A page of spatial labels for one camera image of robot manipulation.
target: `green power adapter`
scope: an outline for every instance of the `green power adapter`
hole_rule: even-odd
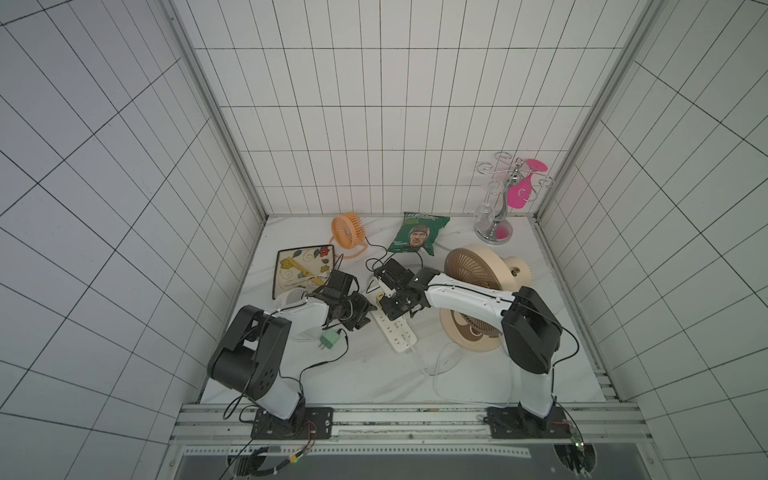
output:
[[[339,341],[341,336],[335,330],[327,330],[323,336],[320,337],[320,348],[332,349],[336,342]]]

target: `chip bag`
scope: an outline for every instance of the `chip bag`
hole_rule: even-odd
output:
[[[448,220],[451,220],[451,217],[406,213],[402,220],[402,226],[387,251],[393,253],[416,252],[419,248],[423,248],[426,253],[435,256],[435,249],[432,248],[432,244]]]

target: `power strip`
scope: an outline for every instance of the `power strip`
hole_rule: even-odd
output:
[[[416,335],[406,322],[405,315],[400,316],[395,320],[390,320],[387,318],[387,315],[384,315],[382,307],[379,304],[379,300],[383,297],[384,293],[372,292],[366,294],[368,301],[379,308],[378,310],[369,313],[376,321],[376,324],[381,327],[384,336],[386,336],[386,339],[389,341],[389,345],[391,345],[397,353],[403,353],[409,348],[409,343],[411,345],[416,344]]]

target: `white tiled wall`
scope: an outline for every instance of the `white tiled wall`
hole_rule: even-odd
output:
[[[644,1],[174,4],[266,209],[332,214],[472,212],[500,150],[555,172]]]
[[[154,0],[0,22],[0,478],[154,478],[255,205]]]
[[[675,480],[768,468],[766,10],[670,2],[541,220]]]

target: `metal frame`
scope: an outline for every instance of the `metal frame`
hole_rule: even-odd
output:
[[[568,148],[568,153],[563,159],[563,167],[561,167],[557,172],[554,187],[537,210],[536,216],[538,218],[542,218],[547,213],[549,207],[552,205],[553,199],[557,196],[558,191],[562,188],[561,180],[566,178],[568,173],[571,171],[571,168],[576,163],[576,160],[581,154],[581,151],[584,149],[587,140],[599,124],[600,118],[603,116],[603,113],[611,103],[611,100],[613,100],[616,90],[621,85],[624,77],[627,76],[627,72],[632,65],[632,61],[642,48],[650,30],[653,28],[656,20],[659,18],[659,14],[668,2],[669,0],[648,0],[643,12],[637,20],[637,23],[632,29],[632,32],[627,37],[627,43],[624,44],[624,47],[621,49],[621,55],[619,55],[619,58],[616,60],[616,63],[611,69],[611,73],[605,79],[605,83],[601,87],[598,96],[595,98],[595,101],[592,104],[592,108],[590,108],[589,115],[584,120],[584,123],[579,127],[578,133],[576,133],[576,137],[571,143],[571,146]]]
[[[175,4],[173,0],[156,1],[162,7],[167,21],[171,25],[184,61],[190,68],[194,81],[203,95],[206,108],[211,112],[211,120],[223,138],[229,155],[234,159],[240,178],[247,185],[249,195],[257,209],[260,227],[263,229],[268,217],[263,203],[250,180],[243,158],[234,143],[227,123],[217,107],[213,91],[203,74],[197,54],[191,46],[183,25],[178,20]],[[621,56],[611,69],[611,73],[598,94],[598,99],[571,144],[564,161],[564,168],[560,169],[558,174],[559,180],[564,178],[572,168],[595,125],[598,124],[600,116],[611,103],[611,99],[631,65],[632,59],[640,50],[644,39],[666,3],[667,0],[648,0]],[[550,192],[544,199],[538,212],[544,213],[550,207],[560,187],[560,182],[557,182],[554,191]],[[637,445],[645,466],[653,478],[666,480],[666,473],[654,449],[653,439],[639,408],[634,403],[623,403],[618,400],[610,379],[602,369],[604,363],[599,349],[584,322],[578,303],[575,302],[564,281],[547,240],[535,222],[534,217],[541,217],[541,215],[526,214],[523,216],[528,217],[531,221],[545,258],[556,273],[566,308],[568,308],[577,328],[581,331],[584,348],[595,366],[595,374],[607,400],[596,403],[566,403],[564,404],[565,408],[574,416],[574,421],[588,442],[596,444],[633,442]],[[257,246],[258,240],[253,245],[250,258],[253,257]],[[243,275],[238,291],[242,288],[244,278]],[[236,301],[237,296],[230,305],[230,315]],[[332,438],[316,441],[316,447],[310,453],[311,455],[485,454],[526,458],[529,453],[525,445],[562,443],[562,440],[491,439],[490,428],[482,422],[485,409],[481,407],[456,404],[349,404],[331,405],[331,407],[335,409]],[[182,406],[158,478],[163,480],[174,478],[180,461],[185,455],[210,455],[211,453],[224,452],[235,455],[240,451],[250,440],[250,425],[240,423],[236,419],[222,420],[224,408],[225,405]],[[275,455],[285,455],[300,448],[304,441],[283,440],[269,441],[268,443],[280,447],[280,450],[275,451]],[[258,443],[252,444],[251,448],[254,449],[258,446]]]
[[[181,56],[184,58],[184,61],[187,63],[187,66],[192,72],[195,85],[203,95],[203,101],[205,102],[206,108],[211,113],[211,120],[213,121],[214,126],[219,131],[219,135],[223,138],[225,146],[227,147],[227,151],[234,159],[234,163],[237,166],[237,173],[240,175],[240,179],[248,187],[248,194],[250,195],[251,200],[253,200],[253,204],[257,209],[256,213],[258,216],[258,221],[263,227],[263,225],[266,223],[268,215],[264,210],[263,203],[259,198],[258,193],[256,192],[253,181],[250,179],[248,170],[245,168],[243,157],[240,155],[240,151],[237,150],[234,139],[232,137],[232,133],[230,132],[226,121],[224,121],[224,118],[221,115],[221,110],[217,106],[214,97],[214,91],[211,89],[210,84],[208,83],[208,80],[203,73],[203,69],[200,66],[199,60],[197,59],[197,54],[192,47],[192,42],[190,41],[186,30],[184,30],[184,26],[181,24],[181,22],[179,22],[179,14],[178,10],[176,9],[176,5],[172,0],[155,1],[162,8],[163,13],[165,14],[165,18],[170,24],[170,28],[176,37],[176,42],[181,48]]]
[[[592,335],[592,330],[589,328],[589,325],[585,320],[586,316],[581,311],[581,308],[576,301],[573,292],[571,292],[571,288],[565,282],[565,277],[563,275],[562,269],[560,268],[560,263],[558,263],[556,260],[549,241],[544,235],[544,231],[541,230],[541,226],[535,219],[528,218],[528,221],[531,223],[534,236],[536,236],[536,240],[538,240],[538,244],[541,247],[541,253],[544,254],[544,259],[547,261],[547,265],[549,265],[549,267],[554,272],[555,277],[558,279],[558,281],[555,283],[560,290],[560,294],[563,297],[563,300],[565,300],[565,308],[568,311],[568,314],[570,314],[571,318],[574,320],[574,326],[581,334],[581,339],[583,340],[582,346],[587,352],[587,357],[589,357],[589,360],[592,361],[596,371],[604,373],[605,361],[603,360],[600,349],[598,348],[598,342],[595,341],[594,336]]]
[[[583,436],[593,444],[634,443],[653,478],[667,476],[643,415],[634,403],[565,403]],[[497,440],[482,421],[485,408],[456,404],[339,404],[331,439],[317,440],[310,455],[500,455],[531,458],[526,445],[559,439]],[[184,456],[236,455],[250,441],[250,425],[222,420],[225,405],[186,405],[179,414],[158,478],[171,480]],[[305,441],[254,442],[288,456]]]

